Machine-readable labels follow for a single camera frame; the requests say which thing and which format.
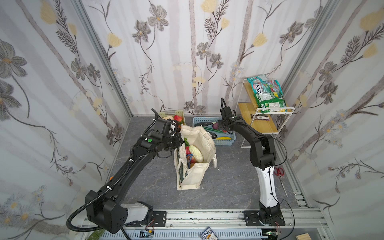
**wooden shelf board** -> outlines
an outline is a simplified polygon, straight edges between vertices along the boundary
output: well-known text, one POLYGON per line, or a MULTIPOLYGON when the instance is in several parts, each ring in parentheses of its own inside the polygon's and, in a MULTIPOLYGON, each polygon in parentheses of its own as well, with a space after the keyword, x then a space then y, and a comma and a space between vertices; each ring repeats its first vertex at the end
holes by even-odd
POLYGON ((251 103, 253 105, 253 107, 255 108, 255 110, 259 107, 257 105, 257 102, 256 102, 256 99, 255 99, 255 96, 253 95, 254 92, 253 92, 253 89, 252 89, 252 86, 250 83, 248 82, 244 82, 244 88, 245 90, 247 91, 247 94, 248 94, 248 97, 251 99, 251 103))
MULTIPOLYGON (((251 124, 251 122, 252 122, 251 114, 255 114, 255 111, 256 111, 253 103, 239 103, 238 106, 239 106, 239 109, 240 109, 240 112, 241 112, 243 119, 248 124, 251 124)), ((271 116, 268 115, 268 117, 269 117, 269 121, 254 120, 251 127, 253 127, 256 131, 261 132, 261 133, 271 133, 271 132, 277 133, 278 132, 277 128, 276 128, 271 116)))

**basket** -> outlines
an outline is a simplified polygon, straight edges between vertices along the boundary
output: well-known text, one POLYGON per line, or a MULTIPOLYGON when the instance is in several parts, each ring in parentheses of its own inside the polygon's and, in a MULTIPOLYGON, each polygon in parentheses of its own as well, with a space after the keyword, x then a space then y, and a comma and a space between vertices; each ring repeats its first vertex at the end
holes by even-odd
POLYGON ((158 114, 160 115, 161 118, 166 116, 175 116, 175 115, 180 116, 183 118, 183 121, 181 123, 186 125, 183 110, 171 110, 171 111, 159 112, 158 114))
MULTIPOLYGON (((195 124, 199 122, 217 122, 218 120, 222 120, 222 118, 194 117, 192 120, 192 126, 194 127, 195 124)), ((231 146, 235 140, 236 135, 233 133, 233 139, 214 139, 214 142, 217 146, 231 146)))

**floral wallpaper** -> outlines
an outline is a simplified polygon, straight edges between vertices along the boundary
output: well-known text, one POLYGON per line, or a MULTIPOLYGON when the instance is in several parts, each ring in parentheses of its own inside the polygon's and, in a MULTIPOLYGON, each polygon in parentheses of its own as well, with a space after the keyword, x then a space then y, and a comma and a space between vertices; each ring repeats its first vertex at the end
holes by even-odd
POLYGON ((3 1, 0 20, 2 238, 73 239, 66 218, 106 181, 129 119, 70 2, 3 1))
POLYGON ((339 240, 382 238, 383 7, 340 1, 285 93, 296 110, 279 137, 339 240))
MULTIPOLYGON (((326 4, 292 0, 83 0, 134 114, 219 114, 243 78, 282 84, 326 4)), ((240 99, 249 101, 247 95, 240 99)))

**gray flower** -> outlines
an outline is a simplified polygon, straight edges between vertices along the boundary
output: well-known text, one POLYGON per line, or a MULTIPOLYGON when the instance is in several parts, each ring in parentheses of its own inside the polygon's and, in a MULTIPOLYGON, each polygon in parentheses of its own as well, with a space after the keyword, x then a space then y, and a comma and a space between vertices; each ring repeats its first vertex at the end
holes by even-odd
POLYGON ((121 136, 122 136, 122 132, 123 132, 122 127, 121 127, 120 124, 117 122, 117 123, 116 123, 116 126, 115 126, 115 129, 114 129, 114 133, 115 133, 115 135, 116 135, 116 138, 121 137, 121 136))
POLYGON ((156 6, 151 4, 151 7, 149 8, 149 12, 154 17, 148 17, 148 23, 150 26, 156 26, 160 31, 164 30, 164 26, 168 26, 168 21, 164 18, 167 16, 167 11, 164 10, 164 8, 160 5, 156 6))
POLYGON ((113 131, 112 130, 108 130, 107 139, 109 140, 109 144, 110 145, 112 145, 114 137, 115 137, 115 134, 113 134, 113 131))
POLYGON ((84 81, 87 68, 85 66, 81 66, 77 58, 74 58, 74 61, 71 62, 71 69, 72 71, 76 72, 77 79, 81 77, 81 79, 84 81))
POLYGON ((284 43, 288 40, 289 43, 293 43, 295 36, 300 35, 303 32, 303 23, 297 23, 296 21, 288 28, 287 34, 280 36, 280 43, 284 43))
POLYGON ((12 97, 13 86, 0 80, 0 121, 10 119, 8 108, 18 108, 21 106, 16 98, 12 97))
POLYGON ((280 130, 280 137, 281 138, 285 138, 285 135, 288 133, 288 129, 287 129, 287 126, 284 126, 281 130, 280 130))
POLYGON ((319 77, 319 81, 322 81, 325 79, 326 82, 329 82, 332 80, 332 75, 331 73, 335 72, 337 68, 337 64, 333 64, 332 61, 327 62, 324 65, 324 69, 321 69, 319 73, 321 76, 319 77))
POLYGON ((196 114, 204 114, 206 113, 205 111, 205 106, 198 105, 195 107, 195 113, 196 114))
POLYGON ((184 107, 184 109, 185 110, 189 110, 189 109, 193 109, 193 106, 194 106, 195 104, 192 102, 192 101, 189 101, 189 102, 185 102, 185 107, 184 107))
POLYGON ((214 66, 221 68, 221 66, 223 66, 224 63, 220 62, 220 60, 221 60, 221 57, 220 57, 219 53, 218 54, 212 54, 212 56, 209 60, 212 63, 211 68, 213 68, 214 66))
POLYGON ((19 77, 25 77, 27 73, 20 67, 24 65, 26 65, 26 60, 15 56, 13 46, 0 40, 0 78, 9 78, 12 72, 19 77))
POLYGON ((141 21, 139 22, 136 20, 136 26, 135 29, 137 30, 137 33, 132 34, 132 37, 135 38, 135 42, 139 43, 141 38, 144 39, 144 41, 148 42, 148 35, 151 33, 151 29, 149 28, 147 22, 141 21))
POLYGON ((197 56, 200 56, 200 59, 203 60, 205 57, 209 57, 211 55, 211 51, 208 51, 209 43, 199 43, 197 45, 198 52, 196 53, 197 56))
POLYGON ((332 94, 336 94, 337 87, 333 82, 324 86, 324 92, 320 95, 321 98, 325 98, 324 104, 333 102, 332 94))
POLYGON ((96 70, 95 66, 92 63, 89 63, 89 66, 87 67, 88 73, 90 77, 93 77, 93 79, 96 82, 97 78, 100 78, 100 70, 96 70))
POLYGON ((305 23, 305 28, 312 28, 314 24, 316 23, 317 19, 320 16, 321 11, 323 10, 323 6, 320 6, 318 9, 315 10, 313 16, 314 18, 309 18, 307 22, 305 23))

